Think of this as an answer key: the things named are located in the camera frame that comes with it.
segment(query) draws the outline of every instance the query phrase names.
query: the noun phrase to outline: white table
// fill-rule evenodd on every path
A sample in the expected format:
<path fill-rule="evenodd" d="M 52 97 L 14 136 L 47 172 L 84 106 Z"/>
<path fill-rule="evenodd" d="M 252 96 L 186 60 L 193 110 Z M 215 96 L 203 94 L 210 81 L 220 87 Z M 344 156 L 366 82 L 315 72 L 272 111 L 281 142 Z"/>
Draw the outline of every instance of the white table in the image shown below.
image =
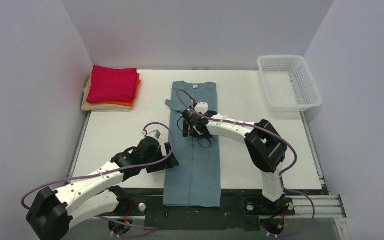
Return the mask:
<path fill-rule="evenodd" d="M 298 162 L 283 175 L 289 189 L 321 189 L 319 175 L 300 113 L 272 113 L 266 105 L 258 71 L 210 70 L 138 70 L 142 83 L 135 106 L 129 112 L 93 111 L 81 144 L 73 176 L 83 176 L 98 169 L 115 154 L 136 146 L 143 139 L 142 128 L 150 122 L 169 126 L 170 109 L 165 105 L 171 98 L 172 82 L 213 82 L 217 84 L 218 112 L 245 122 L 266 119 L 277 132 L 296 149 Z M 161 131 L 160 142 L 168 141 L 168 132 L 159 126 L 148 130 Z M 262 189 L 261 172 L 251 161 L 245 145 L 220 138 L 221 188 Z M 293 161 L 286 152 L 283 166 Z M 164 188 L 165 172 L 138 176 L 120 184 L 123 188 Z"/>

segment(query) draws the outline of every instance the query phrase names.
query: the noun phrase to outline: orange folded cloth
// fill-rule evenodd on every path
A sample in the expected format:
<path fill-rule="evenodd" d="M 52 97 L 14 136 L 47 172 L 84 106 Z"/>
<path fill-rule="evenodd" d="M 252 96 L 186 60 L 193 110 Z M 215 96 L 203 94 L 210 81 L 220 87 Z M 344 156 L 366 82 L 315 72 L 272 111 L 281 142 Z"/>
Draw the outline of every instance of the orange folded cloth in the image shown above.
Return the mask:
<path fill-rule="evenodd" d="M 136 84 L 136 90 L 134 92 L 133 101 L 131 102 L 121 102 L 121 101 L 100 101 L 99 104 L 114 104 L 114 105 L 120 105 L 120 106 L 126 106 L 126 107 L 132 107 L 135 103 L 135 99 L 138 96 L 138 90 L 139 85 L 141 84 L 141 80 L 139 79 L 140 74 L 137 74 L 137 84 Z"/>

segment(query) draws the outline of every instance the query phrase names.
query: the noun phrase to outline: folded shirt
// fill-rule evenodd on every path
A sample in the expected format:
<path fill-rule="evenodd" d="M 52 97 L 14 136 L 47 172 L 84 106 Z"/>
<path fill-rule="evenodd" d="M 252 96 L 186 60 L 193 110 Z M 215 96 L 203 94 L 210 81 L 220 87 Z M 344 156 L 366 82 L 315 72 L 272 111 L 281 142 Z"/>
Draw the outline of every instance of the folded shirt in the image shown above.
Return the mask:
<path fill-rule="evenodd" d="M 93 66 L 92 82 L 86 101 L 90 104 L 101 102 L 131 103 L 138 88 L 136 68 L 113 69 Z"/>
<path fill-rule="evenodd" d="M 86 83 L 86 87 L 83 89 L 83 101 L 81 103 L 82 111 L 95 111 L 95 110 L 112 110 L 112 111 L 128 111 L 130 109 L 129 106 L 122 106 L 117 104 L 108 104 L 108 103 L 100 103 L 100 104 L 90 104 L 86 101 L 89 95 L 89 90 L 91 89 L 92 84 L 92 76 L 89 77 L 89 80 Z"/>
<path fill-rule="evenodd" d="M 141 80 L 139 79 L 140 74 L 137 74 L 137 87 L 136 91 L 134 92 L 133 96 L 133 101 L 131 102 L 121 102 L 121 101 L 100 101 L 99 104 L 115 104 L 115 105 L 120 105 L 120 106 L 126 106 L 126 107 L 132 107 L 133 104 L 135 104 L 135 99 L 138 96 L 138 90 L 139 90 L 139 85 L 141 84 Z"/>

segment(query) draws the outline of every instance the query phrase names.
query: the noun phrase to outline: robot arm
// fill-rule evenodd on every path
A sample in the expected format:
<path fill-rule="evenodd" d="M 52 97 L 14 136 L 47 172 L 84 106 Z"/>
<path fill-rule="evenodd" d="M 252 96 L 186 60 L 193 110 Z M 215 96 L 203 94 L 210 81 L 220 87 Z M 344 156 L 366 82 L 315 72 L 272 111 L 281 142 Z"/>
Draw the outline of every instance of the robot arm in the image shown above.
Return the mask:
<path fill-rule="evenodd" d="M 125 214 L 130 206 L 129 197 L 117 184 L 138 175 L 145 168 L 148 173 L 153 173 L 179 165 L 171 154 L 165 161 L 152 166 L 119 171 L 120 168 L 162 160 L 163 153 L 158 142 L 160 135 L 158 130 L 152 131 L 138 146 L 116 154 L 89 174 L 97 177 L 73 181 L 54 190 L 49 187 L 40 190 L 26 216 L 37 236 L 41 240 L 59 240 L 70 228 L 94 216 L 114 211 Z M 166 153 L 170 150 L 171 145 L 166 142 Z"/>
<path fill-rule="evenodd" d="M 287 146 L 277 138 L 250 126 L 256 125 L 276 135 L 275 128 L 267 120 L 260 122 L 244 122 L 226 118 L 215 111 L 209 111 L 205 102 L 195 104 L 195 110 L 204 116 L 220 121 L 210 121 L 186 109 L 182 113 L 183 136 L 210 139 L 213 136 L 222 136 L 245 144 L 254 165 L 261 170 L 264 188 L 263 196 L 271 202 L 278 201 L 284 195 L 283 180 L 280 176 L 282 164 L 285 159 Z"/>

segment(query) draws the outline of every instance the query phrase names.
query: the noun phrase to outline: white wall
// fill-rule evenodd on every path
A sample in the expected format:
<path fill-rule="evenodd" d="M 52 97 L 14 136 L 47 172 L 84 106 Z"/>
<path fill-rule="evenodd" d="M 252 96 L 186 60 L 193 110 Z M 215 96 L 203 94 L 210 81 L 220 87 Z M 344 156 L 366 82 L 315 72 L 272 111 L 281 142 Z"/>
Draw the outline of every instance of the white wall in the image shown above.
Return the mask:
<path fill-rule="evenodd" d="M 334 0 L 62 0 L 97 65 L 257 70 L 303 55 Z"/>
<path fill-rule="evenodd" d="M 306 116 L 353 240 L 384 239 L 384 1 L 336 0 L 305 53 L 323 98 Z"/>
<path fill-rule="evenodd" d="M 0 240 L 37 239 L 20 199 L 67 177 L 91 70 L 60 1 L 0 0 Z"/>

